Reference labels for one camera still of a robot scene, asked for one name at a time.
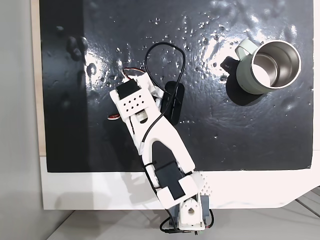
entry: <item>white plastic part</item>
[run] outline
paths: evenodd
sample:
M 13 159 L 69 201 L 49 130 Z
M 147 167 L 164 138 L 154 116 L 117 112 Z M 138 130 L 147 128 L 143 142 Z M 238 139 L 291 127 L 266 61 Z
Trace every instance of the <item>white plastic part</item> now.
M 257 45 L 255 45 L 249 39 L 245 39 L 236 47 L 235 53 L 239 60 L 242 61 L 248 55 L 247 53 L 253 55 L 257 49 Z
M 162 98 L 164 93 L 160 88 L 154 87 L 146 73 L 141 76 L 130 76 L 130 78 L 135 79 L 141 87 L 140 90 L 123 99 L 119 98 L 117 90 L 111 91 L 110 96 L 121 115 L 122 121 L 125 122 L 130 132 L 139 155 L 142 155 L 143 164 L 147 165 L 152 163 L 152 145 L 154 142 L 159 141 L 172 151 L 176 163 L 183 173 L 193 172 L 195 164 L 191 156 L 176 129 L 164 116 L 151 128 L 145 141 L 142 142 L 148 128 L 161 115 L 159 110 L 160 102 L 155 101 L 153 95 L 157 98 Z M 160 185 L 155 174 L 154 166 L 151 164 L 145 169 L 153 186 L 158 188 Z M 179 180 L 185 195 L 176 200 L 174 200 L 168 187 L 157 191 L 157 197 L 165 209 L 178 205 L 200 192 L 200 186 L 203 185 L 203 183 L 200 183 L 197 174 L 193 174 L 187 175 Z
M 187 200 L 187 199 L 191 198 L 192 196 L 197 195 L 199 193 L 198 186 L 196 185 L 195 181 L 193 180 L 193 178 L 190 175 L 185 176 L 184 178 L 180 179 L 179 183 L 180 183 L 185 195 L 178 198 L 177 200 L 174 200 L 174 198 L 172 197 L 172 194 L 170 193 L 170 190 L 167 186 L 160 189 L 157 192 L 157 197 L 165 209 L 169 209 L 175 205 L 178 205 L 178 204 L 182 203 L 183 201 L 185 201 L 185 200 Z
M 205 229 L 200 194 L 198 201 L 189 198 L 179 206 L 178 227 L 181 230 L 202 231 Z

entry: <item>black surface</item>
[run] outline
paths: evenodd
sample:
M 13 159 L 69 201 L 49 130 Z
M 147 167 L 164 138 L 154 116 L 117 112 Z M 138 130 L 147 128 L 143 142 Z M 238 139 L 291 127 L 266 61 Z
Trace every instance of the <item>black surface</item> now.
M 152 163 L 162 189 L 168 187 L 174 200 L 186 195 L 179 183 L 185 174 L 179 170 L 172 151 L 160 141 L 152 144 Z
M 122 67 L 143 67 L 146 49 L 162 40 L 186 52 L 175 127 L 197 170 L 311 166 L 312 0 L 41 0 L 40 27 L 49 172 L 142 170 L 125 124 L 107 120 L 117 112 L 109 92 L 122 82 Z M 71 53 L 69 37 L 77 44 Z M 242 91 L 237 61 L 227 57 L 245 38 L 292 43 L 302 60 L 296 82 L 261 96 Z M 149 66 L 164 86 L 181 62 L 163 47 Z

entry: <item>white table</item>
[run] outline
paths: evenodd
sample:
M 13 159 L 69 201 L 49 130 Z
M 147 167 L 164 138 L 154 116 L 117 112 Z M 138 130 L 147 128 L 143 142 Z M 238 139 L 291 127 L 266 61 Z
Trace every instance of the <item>white table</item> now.
M 32 11 L 37 6 L 32 2 Z M 314 1 L 314 22 L 320 21 L 320 1 Z M 39 17 L 32 18 L 33 47 L 39 32 L 34 27 Z M 315 27 L 314 42 L 320 40 Z M 41 61 L 35 55 L 36 90 Z M 314 45 L 314 65 L 320 66 L 320 46 Z M 277 171 L 206 171 L 210 185 L 211 209 L 279 208 L 320 185 L 320 77 L 314 69 L 313 157 L 311 169 Z M 43 116 L 39 115 L 38 125 Z M 39 141 L 43 137 L 39 131 Z M 143 172 L 48 173 L 47 160 L 40 149 L 43 207 L 45 210 L 143 210 L 162 209 Z

